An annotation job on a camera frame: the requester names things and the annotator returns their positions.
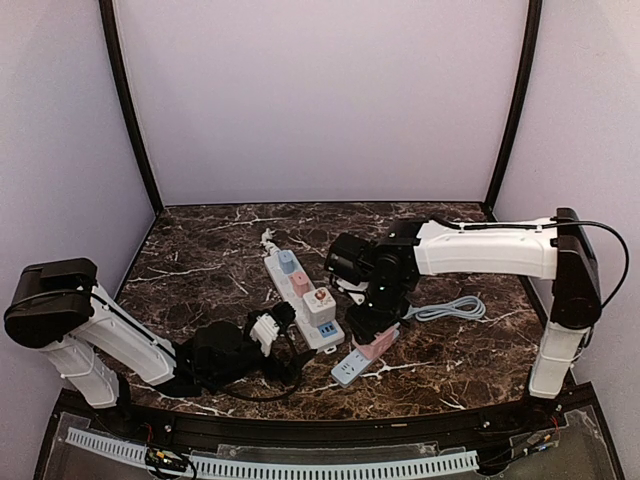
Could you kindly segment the pink cube socket adapter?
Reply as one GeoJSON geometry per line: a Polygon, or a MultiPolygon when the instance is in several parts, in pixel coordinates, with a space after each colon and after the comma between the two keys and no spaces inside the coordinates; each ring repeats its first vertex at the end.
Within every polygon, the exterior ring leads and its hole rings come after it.
{"type": "Polygon", "coordinates": [[[369,344],[360,344],[355,339],[352,340],[352,344],[367,360],[376,360],[391,347],[398,336],[399,326],[394,325],[377,334],[369,344]]]}

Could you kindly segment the white multicolour power strip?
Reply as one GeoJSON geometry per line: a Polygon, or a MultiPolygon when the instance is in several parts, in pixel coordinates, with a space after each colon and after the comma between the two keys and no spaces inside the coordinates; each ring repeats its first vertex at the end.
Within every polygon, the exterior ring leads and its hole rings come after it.
{"type": "Polygon", "coordinates": [[[335,353],[345,340],[336,321],[337,302],[326,287],[314,285],[295,253],[281,249],[267,228],[261,235],[264,264],[283,301],[296,312],[295,323],[307,346],[326,354],[335,353]]]}

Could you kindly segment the light blue power strip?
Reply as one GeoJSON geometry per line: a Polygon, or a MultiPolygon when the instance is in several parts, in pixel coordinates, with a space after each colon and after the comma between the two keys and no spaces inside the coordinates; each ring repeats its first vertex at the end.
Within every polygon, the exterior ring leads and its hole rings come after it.
{"type": "MultiPolygon", "coordinates": [[[[455,317],[464,320],[484,322],[485,314],[486,306],[478,297],[464,296],[443,304],[426,305],[422,307],[410,306],[408,312],[402,319],[416,320],[425,323],[440,318],[455,317]]],[[[353,350],[331,370],[331,376],[341,387],[346,388],[378,359],[367,360],[353,346],[353,350]]]]}

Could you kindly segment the white cube socket adapter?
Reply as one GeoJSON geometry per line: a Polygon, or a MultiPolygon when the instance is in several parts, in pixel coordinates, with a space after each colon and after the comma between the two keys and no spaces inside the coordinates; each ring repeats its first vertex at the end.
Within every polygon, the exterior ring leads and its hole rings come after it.
{"type": "Polygon", "coordinates": [[[332,322],[336,317],[336,301],[325,287],[307,292],[302,297],[304,314],[312,327],[332,322]]]}

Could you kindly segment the small pink charger plug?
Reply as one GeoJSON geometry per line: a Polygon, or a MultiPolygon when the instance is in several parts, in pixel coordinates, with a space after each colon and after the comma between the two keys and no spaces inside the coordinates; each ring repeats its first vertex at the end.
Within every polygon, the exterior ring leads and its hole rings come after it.
{"type": "Polygon", "coordinates": [[[299,298],[303,297],[311,290],[311,283],[306,273],[296,271],[289,276],[295,295],[299,298]]]}

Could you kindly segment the small blue charger plug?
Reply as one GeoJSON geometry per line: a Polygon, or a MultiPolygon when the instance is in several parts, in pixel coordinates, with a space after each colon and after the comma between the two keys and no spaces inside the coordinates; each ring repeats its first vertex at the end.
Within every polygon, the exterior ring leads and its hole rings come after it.
{"type": "Polygon", "coordinates": [[[285,275],[291,275],[296,271],[296,256],[291,250],[280,250],[277,253],[277,258],[279,266],[285,275]]]}

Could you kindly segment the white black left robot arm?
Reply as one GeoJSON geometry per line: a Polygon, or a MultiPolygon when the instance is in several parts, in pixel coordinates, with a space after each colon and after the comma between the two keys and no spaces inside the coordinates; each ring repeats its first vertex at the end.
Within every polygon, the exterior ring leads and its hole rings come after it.
{"type": "Polygon", "coordinates": [[[128,402],[130,390],[101,353],[170,398],[203,392],[239,398],[230,384],[261,372],[287,388],[270,399],[285,399],[298,389],[304,362],[297,352],[288,361],[277,358],[274,345],[294,318],[294,308],[280,302],[250,313],[243,326],[214,321],[177,343],[119,306],[99,284],[91,260],[74,258],[25,267],[5,310],[4,328],[15,343],[46,356],[91,407],[106,410],[128,402]]]}

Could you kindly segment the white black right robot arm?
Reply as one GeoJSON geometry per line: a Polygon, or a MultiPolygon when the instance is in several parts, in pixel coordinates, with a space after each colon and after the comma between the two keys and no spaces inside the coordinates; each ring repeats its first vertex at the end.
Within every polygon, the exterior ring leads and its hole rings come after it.
{"type": "Polygon", "coordinates": [[[549,217],[507,222],[405,217],[377,238],[343,232],[329,246],[324,269],[335,288],[351,298],[345,320],[361,347],[372,346],[399,323],[424,319],[426,311],[411,299],[430,279],[528,278],[550,284],[551,307],[526,392],[551,400],[626,282],[630,264],[620,232],[565,207],[549,217]],[[621,248],[622,272],[609,294],[602,292],[589,230],[611,235],[621,248]]]}

